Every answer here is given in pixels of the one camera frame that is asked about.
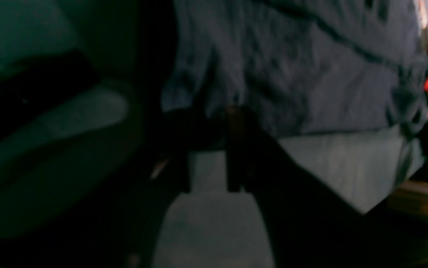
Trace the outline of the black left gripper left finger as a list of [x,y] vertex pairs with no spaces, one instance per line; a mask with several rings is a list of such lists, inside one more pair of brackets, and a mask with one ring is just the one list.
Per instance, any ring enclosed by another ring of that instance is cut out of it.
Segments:
[[3,268],[146,268],[165,212],[191,189],[188,152],[222,144],[226,110],[165,114],[147,145],[61,214],[13,239],[0,239]]

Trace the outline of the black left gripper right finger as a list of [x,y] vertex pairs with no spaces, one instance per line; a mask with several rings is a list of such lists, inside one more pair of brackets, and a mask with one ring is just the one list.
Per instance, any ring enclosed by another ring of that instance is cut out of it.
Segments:
[[228,188],[253,195],[276,268],[428,268],[428,237],[364,217],[295,163],[252,112],[225,112]]

